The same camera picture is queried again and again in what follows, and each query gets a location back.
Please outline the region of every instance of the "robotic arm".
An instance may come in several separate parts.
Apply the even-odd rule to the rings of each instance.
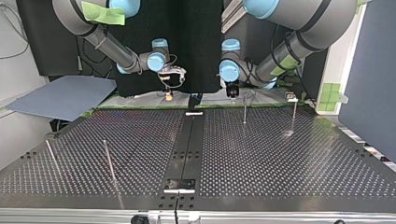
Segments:
[[[139,73],[151,70],[159,74],[160,81],[166,87],[167,99],[174,88],[184,83],[186,70],[173,66],[166,39],[152,41],[152,52],[137,55],[131,49],[124,47],[105,27],[99,23],[86,21],[81,2],[89,2],[99,7],[123,8],[125,17],[137,14],[140,0],[52,0],[56,15],[61,23],[74,35],[86,38],[96,49],[101,50],[111,60],[117,63],[122,74]],[[171,74],[179,74],[180,85],[170,86],[168,80]]]
[[[278,72],[287,71],[286,61],[300,63],[313,52],[330,47],[347,30],[355,16],[357,0],[244,0],[247,13],[295,30],[259,65],[240,60],[240,44],[229,39],[222,44],[220,76],[229,97],[238,95],[238,80],[264,88],[274,83]]]

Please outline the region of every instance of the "wire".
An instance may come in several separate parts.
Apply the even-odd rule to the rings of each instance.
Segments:
[[[15,58],[18,57],[22,54],[24,54],[28,49],[29,49],[29,42],[27,40],[27,36],[26,33],[24,32],[23,29],[23,24],[22,24],[22,20],[21,17],[18,15],[18,13],[14,10],[14,8],[12,8],[11,6],[7,5],[4,2],[0,2],[0,7],[5,7],[8,8],[14,15],[15,17],[18,19],[18,23],[20,24],[21,27],[21,32],[18,31],[18,29],[14,26],[14,24],[12,23],[12,21],[9,19],[9,17],[7,16],[7,14],[4,12],[3,9],[0,9],[0,11],[3,13],[5,19],[7,20],[7,22],[12,26],[12,28],[15,30],[15,32],[26,42],[26,47],[24,48],[23,51],[16,53],[14,55],[10,55],[10,56],[6,56],[6,57],[0,57],[0,60],[4,60],[4,59],[10,59],[10,58]]]
[[[309,99],[311,100],[312,104],[314,104],[314,106],[317,107],[317,103],[315,103],[314,98],[312,98],[311,95],[309,94],[309,92],[306,90],[306,87],[305,87],[305,85],[304,85],[304,83],[303,83],[302,75],[301,75],[301,73],[300,73],[300,70],[298,70],[298,68],[296,68],[296,73],[297,73],[297,77],[300,79],[300,82],[301,82],[301,85],[302,85],[303,88],[304,88],[304,91],[305,91],[306,94],[308,95],[308,97],[309,97]]]
[[[18,31],[18,29],[14,26],[14,24],[12,23],[12,21],[9,19],[9,17],[6,15],[6,13],[4,12],[3,9],[1,9],[3,15],[6,17],[6,20],[9,22],[9,24],[12,26],[12,28],[18,33],[18,35],[27,42],[27,36],[26,33],[24,32],[23,29],[23,23],[21,20],[21,17],[18,15],[18,12],[16,10],[14,10],[14,8],[12,8],[11,6],[9,6],[8,4],[4,3],[4,2],[0,2],[0,7],[5,7],[8,8],[13,14],[14,16],[18,19],[18,23],[20,24],[20,28],[21,28],[21,33]]]
[[[28,49],[29,49],[29,44],[26,45],[26,48],[23,51],[21,51],[17,54],[14,54],[14,55],[7,56],[7,57],[1,57],[0,60],[18,57],[18,56],[24,54]]]
[[[87,40],[84,38],[84,39],[82,39],[82,54],[84,55],[84,57],[86,57],[88,60],[90,60],[91,62],[93,62],[93,63],[102,63],[102,62],[104,62],[108,57],[105,55],[105,57],[103,58],[103,59],[101,59],[101,60],[99,60],[99,61],[96,61],[96,60],[94,60],[94,59],[92,59],[91,57],[89,57],[88,55],[87,55],[87,53],[85,52],[85,43],[87,42]]]
[[[166,88],[169,88],[169,89],[177,89],[177,88],[180,88],[181,86],[183,86],[183,84],[184,84],[184,82],[185,82],[185,81],[182,81],[182,82],[180,82],[180,84],[177,85],[177,86],[169,86],[168,84],[166,84],[166,83],[161,79],[160,74],[158,74],[158,79],[161,81],[161,83],[162,83]]]

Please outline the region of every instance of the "metal pin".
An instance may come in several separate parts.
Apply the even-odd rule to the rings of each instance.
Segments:
[[[248,123],[248,121],[247,121],[247,119],[248,119],[248,97],[246,95],[245,95],[245,99],[244,99],[244,108],[245,108],[244,124],[247,124]]]
[[[297,104],[298,104],[298,101],[296,101],[296,102],[294,103],[293,119],[296,119]]]
[[[53,153],[52,146],[50,145],[50,141],[46,140],[47,147],[49,149],[50,156],[53,160],[56,160],[55,154]]]
[[[111,157],[110,157],[110,151],[108,150],[107,140],[103,140],[103,146],[105,147],[105,152],[107,155],[107,161],[108,161],[108,166],[110,167],[111,175],[113,177],[113,180],[117,181],[116,174],[114,173],[114,169],[113,169],[113,162],[111,161]]]

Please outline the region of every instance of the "black curtain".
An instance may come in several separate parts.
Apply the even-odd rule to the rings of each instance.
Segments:
[[[151,41],[166,38],[176,65],[188,74],[184,92],[210,93],[219,90],[221,12],[223,0],[142,0],[139,13],[125,26],[111,26],[110,32],[122,44],[140,54],[151,51]],[[163,89],[157,75],[122,75],[116,72],[121,96]]]

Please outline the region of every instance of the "green sticky note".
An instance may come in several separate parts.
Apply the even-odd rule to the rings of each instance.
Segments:
[[[339,83],[332,84],[332,91],[340,91],[340,89],[341,89],[341,84]]]
[[[297,62],[291,55],[288,55],[288,56],[280,63],[280,65],[282,65],[284,68],[292,69],[292,68],[298,67],[299,64],[298,64],[298,62]],[[271,75],[272,75],[272,76],[278,77],[278,76],[282,75],[282,74],[285,73],[285,72],[286,72],[285,70],[281,69],[280,67],[277,67],[276,69],[274,69],[274,70],[271,72]]]
[[[325,103],[320,103],[318,106],[318,111],[326,111],[327,104]]]
[[[323,84],[323,91],[331,91],[331,90],[332,90],[332,83]]]
[[[88,2],[81,2],[81,6],[82,13],[87,21],[97,21],[109,25],[125,25],[123,8],[100,7]]]
[[[330,98],[329,98],[329,102],[330,103],[338,103],[340,99],[340,93],[338,91],[332,91]]]
[[[326,111],[333,112],[333,111],[335,111],[336,106],[337,106],[337,103],[328,103],[327,107],[326,107]]]

